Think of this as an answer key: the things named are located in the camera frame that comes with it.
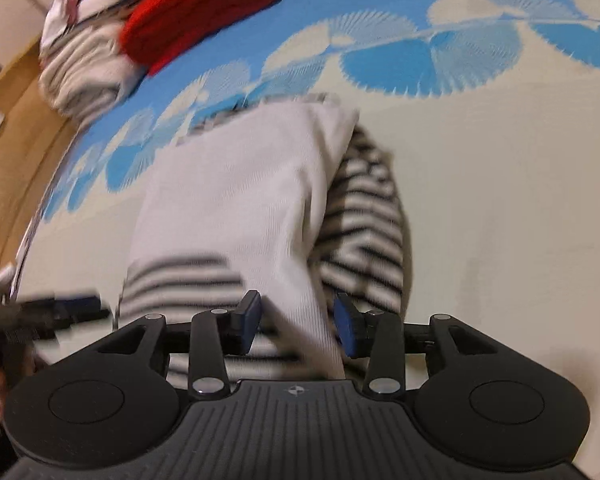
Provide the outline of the black white striped sweater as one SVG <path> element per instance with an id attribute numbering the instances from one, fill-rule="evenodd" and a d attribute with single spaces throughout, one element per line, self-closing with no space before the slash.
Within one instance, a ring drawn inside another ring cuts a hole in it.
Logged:
<path id="1" fill-rule="evenodd" d="M 242 379 L 360 380 L 334 300 L 403 310 L 405 226 L 387 156 L 331 96 L 264 100 L 205 120 L 157 157 L 132 235 L 119 318 L 178 324 L 263 301 Z"/>

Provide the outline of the pile of folded clothes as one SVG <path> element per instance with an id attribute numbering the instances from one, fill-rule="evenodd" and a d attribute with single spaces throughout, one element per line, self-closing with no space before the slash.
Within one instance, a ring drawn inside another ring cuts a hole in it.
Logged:
<path id="1" fill-rule="evenodd" d="M 40 60 L 57 55 L 72 40 L 97 32 L 102 26 L 121 23 L 142 0 L 54 0 L 40 39 Z"/>

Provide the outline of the folded white grey blanket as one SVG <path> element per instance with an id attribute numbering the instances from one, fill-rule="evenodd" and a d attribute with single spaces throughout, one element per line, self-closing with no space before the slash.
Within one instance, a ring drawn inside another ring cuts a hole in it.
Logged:
<path id="1" fill-rule="evenodd" d="M 43 100 L 83 130 L 124 101 L 145 75 L 120 47 L 122 21 L 83 29 L 47 59 Z"/>

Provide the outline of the blue white patterned bedspread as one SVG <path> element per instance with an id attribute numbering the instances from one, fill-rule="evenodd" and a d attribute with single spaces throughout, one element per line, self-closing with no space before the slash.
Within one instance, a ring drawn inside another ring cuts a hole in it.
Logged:
<path id="1" fill-rule="evenodd" d="M 407 318 L 450 312 L 575 382 L 600 479 L 600 0 L 282 0 L 218 32 L 76 141 L 20 294 L 116 302 L 160 152 L 221 108 L 311 92 L 391 158 Z"/>

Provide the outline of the red fluffy garment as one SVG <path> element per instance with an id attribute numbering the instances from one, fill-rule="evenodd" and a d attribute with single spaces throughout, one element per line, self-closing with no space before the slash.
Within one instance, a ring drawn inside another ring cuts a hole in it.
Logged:
<path id="1" fill-rule="evenodd" d="M 142 0 L 120 32 L 120 47 L 153 75 L 204 38 L 276 1 Z"/>

